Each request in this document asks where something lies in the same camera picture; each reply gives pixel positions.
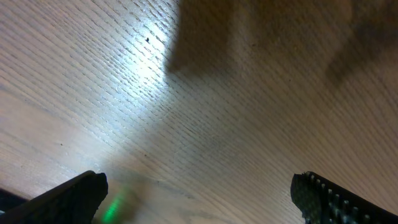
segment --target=wood grain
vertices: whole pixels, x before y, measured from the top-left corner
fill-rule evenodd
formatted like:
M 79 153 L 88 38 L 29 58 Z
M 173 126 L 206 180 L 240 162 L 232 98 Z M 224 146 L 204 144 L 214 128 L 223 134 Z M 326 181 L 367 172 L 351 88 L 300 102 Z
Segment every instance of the wood grain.
M 397 5 L 1 1 L 0 187 L 93 170 L 98 223 L 303 223 L 312 170 L 398 213 Z

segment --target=black ridged object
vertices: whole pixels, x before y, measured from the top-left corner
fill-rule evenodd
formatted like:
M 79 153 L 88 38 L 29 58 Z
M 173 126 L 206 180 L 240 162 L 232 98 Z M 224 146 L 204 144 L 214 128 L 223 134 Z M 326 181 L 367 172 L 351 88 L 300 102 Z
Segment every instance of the black ridged object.
M 314 172 L 295 174 L 293 203 L 307 224 L 390 224 L 398 216 L 368 202 Z
M 87 171 L 0 215 L 1 224 L 90 224 L 108 194 L 106 175 Z

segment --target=green light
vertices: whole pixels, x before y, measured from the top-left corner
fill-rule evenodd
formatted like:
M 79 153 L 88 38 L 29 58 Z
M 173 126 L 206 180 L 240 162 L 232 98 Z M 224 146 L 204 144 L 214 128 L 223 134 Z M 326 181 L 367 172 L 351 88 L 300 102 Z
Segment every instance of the green light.
M 104 217 L 102 219 L 103 223 L 111 223 L 116 218 L 116 214 L 118 208 L 120 207 L 121 203 L 121 196 L 118 194 L 116 198 L 112 201 L 111 205 L 109 206 L 108 210 L 105 212 Z

